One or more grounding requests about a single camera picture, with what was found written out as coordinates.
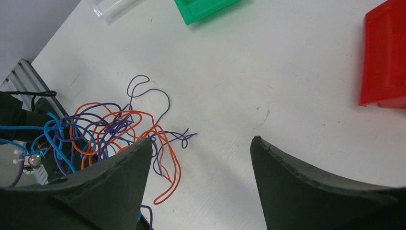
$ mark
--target blue wire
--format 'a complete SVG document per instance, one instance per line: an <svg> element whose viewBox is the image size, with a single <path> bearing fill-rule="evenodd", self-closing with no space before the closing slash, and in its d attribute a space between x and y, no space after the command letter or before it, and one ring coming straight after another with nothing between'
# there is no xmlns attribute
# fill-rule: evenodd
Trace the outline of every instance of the blue wire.
<svg viewBox="0 0 406 230"><path fill-rule="evenodd" d="M0 129L5 129L5 130L22 130L22 129L43 130L44 127L40 127L40 126L0 126Z"/></svg>
<svg viewBox="0 0 406 230"><path fill-rule="evenodd" d="M75 169L75 166L73 166L73 164L66 158L66 156L63 154L63 152L62 152L62 145L63 145L63 142L62 141L60 141L59 142L59 146L56 146L56 144L55 144L55 142L51 139L51 137L49 136L49 134L48 134L48 132L49 132L49 125L51 124L51 123L53 123L53 122L55 122L56 123L56 125L58 126L58 128L59 128L59 132L60 132L60 134L61 134L61 137L63 138L63 130L62 130L62 126L59 124L58 125L58 123L59 123L59 120L52 114L52 113L47 113L48 114L48 116L50 116L50 117L52 117L53 119L55 119L54 121L48 121L48 122L46 122L45 123L45 125L44 125L44 127L43 127L43 129L44 129L44 134L45 134L45 138L48 140L48 142L49 142L49 144L54 148L54 150L56 151L56 153L57 153L57 156L60 156L60 158L62 158L65 162L66 162L66 164L69 166L69 168L72 170L72 173L76 173L76 169Z"/></svg>
<svg viewBox="0 0 406 230"><path fill-rule="evenodd" d="M96 151L96 146L97 146L96 138L94 138L94 136L91 134L91 132L90 132L89 130L87 130L86 128L84 128L84 127L82 127L82 126L80 126L80 125L77 125L76 123L67 123L67 125L68 125L68 126L73 126L73 127L76 129L76 135L77 135L77 137L78 137L78 135L79 135L79 134L77 133L78 128L81 128L81 129L83 129L85 132L89 133L89 134L90 134L90 138L92 139L93 144L94 144L94 145L93 145L93 151ZM89 146L89 142L85 145L85 147L83 148L82 151L85 151L88 146ZM117 154L117 151L115 150L115 148L114 148L113 146L110 146L110 147L113 149L113 151L115 152L115 154ZM105 148L105 151L106 151L106 155L108 155L109 152L108 152L107 148ZM84 154L80 154L80 158L83 159L83 157L84 157Z"/></svg>
<svg viewBox="0 0 406 230"><path fill-rule="evenodd" d="M45 156L45 154L47 154L48 153L48 148L42 148L42 149L39 149L39 150L37 150L37 151L35 151L34 150L34 145L35 145L35 143L37 142L37 140L39 139L39 138L41 138L41 137L43 137L44 136L44 134L41 134L41 135L39 135L36 139L34 139L34 141L33 141L33 143L31 144L31 154L30 153L28 153L25 157L28 157L28 156L32 156L32 155L35 155L35 154L37 154L38 156L40 156L40 157L42 157L42 156Z"/></svg>
<svg viewBox="0 0 406 230"><path fill-rule="evenodd" d="M101 140L101 142L102 143L107 143L107 141L106 140ZM104 151L106 152L106 157L108 158L109 157L109 151L108 151L108 149L107 149L107 147L108 146L106 146L105 148L104 148Z"/></svg>
<svg viewBox="0 0 406 230"><path fill-rule="evenodd" d="M21 148L21 149L24 151L24 153L28 153L28 150L27 150L26 147L24 147L24 146L22 146L22 145L20 145L20 144L17 144L17 143L15 143L14 141L10 141L10 140L6 140L6 139L1 139L1 138L0 138L0 142L12 144L12 145L14 145L14 146L16 146L16 147Z"/></svg>
<svg viewBox="0 0 406 230"><path fill-rule="evenodd" d="M125 139L125 138L119 137L118 139L127 142L128 145L131 145L130 141L127 140L127 139Z"/></svg>

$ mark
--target white tabletop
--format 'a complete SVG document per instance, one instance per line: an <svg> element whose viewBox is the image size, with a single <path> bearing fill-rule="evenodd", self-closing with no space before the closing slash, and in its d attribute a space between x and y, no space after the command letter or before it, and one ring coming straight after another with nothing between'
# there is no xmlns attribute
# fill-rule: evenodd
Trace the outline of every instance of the white tabletop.
<svg viewBox="0 0 406 230"><path fill-rule="evenodd" d="M405 112L357 106L363 18L382 2L242 0L186 26L172 0L145 0L111 25L82 1L33 66L69 113L124 105L130 79L146 74L172 98L163 127L199 133L174 144L182 179L152 206L155 229L266 229L254 135L331 173L406 184ZM158 115L165 103L151 93L134 106ZM150 173L143 203L168 186Z"/></svg>

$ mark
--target orange wire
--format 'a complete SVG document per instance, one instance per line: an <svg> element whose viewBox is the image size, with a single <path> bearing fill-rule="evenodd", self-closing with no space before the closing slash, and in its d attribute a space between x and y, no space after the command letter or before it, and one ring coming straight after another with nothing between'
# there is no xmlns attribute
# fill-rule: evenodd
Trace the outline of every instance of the orange wire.
<svg viewBox="0 0 406 230"><path fill-rule="evenodd" d="M75 115L78 114L78 112L81 110L81 108L83 108L83 107L85 107L85 106L87 106L87 105L93 105L93 104L100 104L100 103L98 103L98 102L86 103L86 104L80 106L80 107L76 110ZM151 114L149 114L149 113L142 112L142 111L136 111L136 110L126 110L126 111L112 112L106 105L104 105L104 107L106 108L106 110L107 110L109 113L108 113L106 116L104 116L103 119L106 119L106 118L108 118L108 117L110 117L110 116L113 116L113 115L116 115L116 114L122 114L121 116L119 116L119 117L117 117L117 118L115 119L116 121L117 121L117 120L123 120L123 119L124 119L125 117L127 117L128 115L138 115L138 116L140 117L139 120L138 120L138 122L134 123L134 124L131 125L128 129L126 129L125 131L121 132L119 135L115 136L112 140L110 140L110 141L105 145L106 147L107 147L108 145L111 145L111 144L115 145L115 146L119 149L119 151L118 151L117 153L120 153L121 151L123 151L123 150L125 150L126 148L128 148L130 145L121 148L115 141L116 141L118 138L120 138L122 135L124 135L124 134L126 134L126 133L128 134L128 132L130 132L130 130L132 130L132 132L133 132L133 138L134 138L134 141L133 141L133 142L134 142L134 143L136 143L136 142L138 142L138 141L140 141L140 140L142 140L142 139L144 139L144 138L147 138L150 133L155 133L155 134L157 135L157 137L158 137L158 139L159 139L161 145L164 146L164 142L165 142L165 144L168 146L169 154L170 154L171 159L172 159L172 162L173 162L173 164L174 164L173 180L170 178L170 174L169 174L168 170L166 169L166 167L165 167L164 165L162 165L162 158L163 158L163 156L164 156L164 149L165 149L165 148L162 148L162 153L161 153L161 156L160 156L160 158L159 158L159 160L158 160L158 163L159 163L159 165L161 166L161 168L164 169L164 171L165 171L165 173L166 173L166 175L163 175L163 177L164 177L165 179L167 179L167 180L171 183L171 186L170 186L164 193L162 193L161 195L159 195L159 196L154 200L154 204L155 204L155 205L159 205L159 204L163 203L163 202L166 201L166 200L175 192L175 190L178 188L178 185L179 185L179 183L180 183L180 178L181 178L181 167L180 167L180 163L179 163L179 161L178 161L178 159L177 159L177 157L176 157L176 154L175 154L174 150L172 149L172 146L171 146L170 143L169 143L168 137L166 136L166 134L165 134L163 128L162 128L161 126L159 126L159 125L155 125L154 118L153 118L153 116L152 116ZM135 138L135 127L141 123L141 121L142 121L142 119L143 119L143 116L142 116L142 115L147 115L147 116L151 117L153 126L152 126L149 130L147 130L147 131L145 131L144 133L142 133L138 138ZM100 131L98 131L97 137L95 137L95 139L96 139L96 144L97 144L98 146L100 145L100 141L101 141L100 134L101 134L104 130L106 130L112 123L113 123L113 122L110 122L108 125L104 126ZM95 126L95 128L93 129L93 131L92 131L92 135L93 135L93 136L96 134L97 128L98 128L98 127ZM73 126L71 126L71 127L69 128L69 135L70 135L70 138L73 138ZM97 149L97 150L94 151L94 152L91 151L92 148L93 148L93 146L92 146L91 143L88 145L88 148L87 148L86 151L82 151L81 149L79 149L79 148L77 147L77 145L76 145L75 142L72 142L72 146L75 148L75 150L76 150L77 152L79 152L79 153L81 153L81 154L84 155L84 157L82 158L82 162L81 162L81 169L84 169L84 167L85 167L85 160L86 160L86 158L88 158L89 165L92 165L91 156L92 156L92 155L95 155L95 154L97 154L97 153L99 152L99 149Z"/></svg>

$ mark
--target purple wire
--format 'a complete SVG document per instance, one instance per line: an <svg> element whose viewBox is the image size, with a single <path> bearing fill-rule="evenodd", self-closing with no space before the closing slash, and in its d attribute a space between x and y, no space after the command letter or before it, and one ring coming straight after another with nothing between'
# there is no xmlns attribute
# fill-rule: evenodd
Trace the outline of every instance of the purple wire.
<svg viewBox="0 0 406 230"><path fill-rule="evenodd" d="M143 82L138 83L137 85L135 85L135 87L133 88L133 90L132 90L132 92L131 92L131 95L130 95L129 89L130 89L131 83L132 83L136 78L138 78L138 77L145 77L146 80L143 81ZM143 93L141 93L141 94L139 94L139 95L134 95L134 92L135 92L135 89L136 89L137 86L142 85L142 84L145 84L145 83L147 83L147 82L149 82L149 81L150 81L150 78L149 78L148 76L145 76L145 75L137 75L137 76L135 76L134 78L131 79L130 83L129 83L128 86L127 86L127 95L130 97L130 103L127 104L127 105L123 108L123 110L125 110L125 109L127 109L127 108L129 108L130 110L133 109L131 103L132 103L132 100L133 100L134 98L141 97L141 96L145 95L146 93L148 93L149 91L159 91L159 92L165 94L165 96L167 97L167 99L168 99L168 107L167 107L166 111L159 117L159 119L158 119L157 122L155 123L155 125L156 125L156 124L158 124L158 123L161 121L161 119L162 119L162 118L166 115L166 113L170 110L170 98L169 98L169 96L168 96L168 94L167 94L166 92L164 92L163 90L160 90L160 89L149 89L149 90L147 90L147 91L145 91L145 92L143 92ZM110 124L109 122L107 122L107 121L106 121L105 119L103 119L102 117L100 117L100 116L98 116L98 115L96 115L96 114L93 114L93 113L87 113L87 112L86 112L86 111L88 111L88 110L90 110L90 109L92 109L92 108L96 108L96 107L100 107L100 106L105 106L105 105L113 105L113 106L116 106L116 107L119 109L119 111L122 110L121 107L120 107L118 104L116 104L116 103L101 103L101 104L96 104L96 105L89 106L89 107L87 107L86 109L84 109L82 112L80 112L79 114L76 114L76 115L73 115L73 116L67 116L67 117L64 117L64 118L61 120L61 123L63 124L63 126L66 125L66 122L67 122L68 120L75 120L75 122L74 122L75 124L77 123L78 120L83 120L83 121L89 122L89 125L85 127L85 130L83 131L83 134L82 134L80 137L75 137L75 138L72 138L72 139L63 139L63 138L60 136L59 132L56 130L56 131L55 131L54 138L57 138L59 141L63 141L63 142L73 142L73 141L77 141L77 140L79 140L79 139L84 139L86 130L89 130L89 128L90 128L91 126L98 126L98 127L108 126L108 127L105 129L104 132L101 132L101 133L96 132L97 134L102 134L102 139L103 139L103 140L107 137L108 134L111 135L111 137L110 137L107 141L103 141L103 142L101 141L101 142L99 143L99 146L98 146L98 161L108 159L108 155L106 154L106 151L105 151L105 149L107 148L107 143L109 143L112 139L114 139L118 134L120 134L120 133L126 131L126 130L128 129L128 127L129 127L131 124L134 123L134 120L133 120L132 115L128 115L128 116L125 117L124 119L117 120L119 117L122 116L121 113L118 113L118 114L114 117L113 121L112 121L111 124ZM84 116L84 115L89 115L89 116L96 117L96 118L99 119L99 121L97 121L97 122L92 122L92 121L89 120L89 119L83 118L82 116ZM171 134L171 135L173 135L173 136L175 137L174 139L170 140L169 143L171 143L171 142L173 142L173 141L175 141L175 140L180 140L180 141L181 141L182 148L185 149L185 148L188 146L188 139L190 139L190 138L193 137L194 135L197 135L197 133L193 133L193 134L189 134L189 135L186 135L186 136L185 136L185 134L187 133L188 130L189 130L189 129L187 129L183 134L178 133L178 132L170 132L170 131L164 131L164 132L165 132L165 134ZM162 169L161 169L161 167L160 167L160 165L159 165L158 159L159 159L159 155L160 155L160 153L161 153L161 151L162 151L162 148L166 145L166 143L164 143L164 145L161 146L161 147L159 148L159 150L158 150L158 146L157 146L157 143L156 143L157 138L156 138L155 136L156 136L156 134L153 134L153 135L150 136L150 138L151 138L151 143L152 143L152 145L154 146L154 149L155 149L155 154L153 155L153 158L155 158L155 159L154 159L154 162L153 162L153 169L154 169L155 173L157 173L158 175L161 175L161 176L162 176L162 175L163 175L163 174L162 174ZM75 152L74 152L74 149L73 149L73 146L72 146L72 147L71 147L71 161L73 161L73 155L74 155L74 153L75 153ZM55 151L55 150L54 150L54 157L55 157L55 160L56 160L56 163L57 163L57 166L58 166L59 170L60 170L64 175L70 174L70 173L71 173L70 169L68 169L68 172L67 172L67 173L62 169L61 163L57 160L57 154L56 154L56 151Z"/></svg>
<svg viewBox="0 0 406 230"><path fill-rule="evenodd" d="M175 137L174 139L170 140L168 143L171 143L171 142L173 142L175 140L181 140L182 141L182 148L185 149L188 146L188 139L190 139L191 137L197 135L197 133L192 133L192 134L189 134L189 135L185 136L185 134L188 132L188 130L189 129L186 129L186 131L183 134L178 133L178 132L170 132L170 131L164 131L164 132L165 132L165 134L171 134L171 135L173 135ZM156 136L156 134L151 135L151 141L152 141L152 143L154 145L154 148L155 148L155 155L152 156L152 157L155 157L154 162L152 163L152 168L154 169L156 174L162 176L163 175L162 170L161 170L161 167L159 165L159 154L161 153L161 150L166 145L166 143L164 143L158 150L158 147L156 145L156 137L155 136ZM155 169L155 165L158 166L159 172Z"/></svg>
<svg viewBox="0 0 406 230"><path fill-rule="evenodd" d="M131 92L131 95L130 95L129 90L130 90L131 83L133 83L133 81L134 81L136 78L138 78L138 77L145 77L147 80L136 84L136 85L134 86L132 92ZM143 92L143 93L141 93L141 94L139 94L139 95L134 96L134 91L135 91L135 89L137 88L137 86L142 85L142 84L145 84L145 83L148 83L149 81L150 81L150 79L149 79L149 77L146 76L146 75L140 74L140 75L137 75L137 76L133 77L133 78L131 79L130 83L128 84L128 86L127 86L127 96L130 97L130 103L129 103L129 104L130 104L130 106L131 106L131 104L132 104L134 98L141 97L142 95L146 94L146 93L149 92L149 91L158 91L158 92L163 93L163 94L166 96L166 98L168 99L168 108L167 108L166 111L158 118L158 121L155 123L155 125L157 125L157 124L161 121L161 119L165 116L165 114L169 111L169 109L170 109L170 98L169 98L169 95L168 95L166 92L164 92L163 90L154 89L154 88L153 88L153 89L149 89L149 90L147 90L147 91L145 91L145 92Z"/></svg>
<svg viewBox="0 0 406 230"><path fill-rule="evenodd" d="M20 160L20 159L24 159L24 154L21 153L18 159L19 159L19 160ZM13 183L9 186L9 188L14 188L14 187L18 184L18 182L19 182L20 179L21 179L21 175L23 174L23 169L24 169L24 161L18 162L18 173L17 173L17 176L15 177Z"/></svg>
<svg viewBox="0 0 406 230"><path fill-rule="evenodd" d="M146 205L141 205L141 208L146 208L149 210L149 216L151 217L151 220L149 222L149 230L152 230L152 208Z"/></svg>

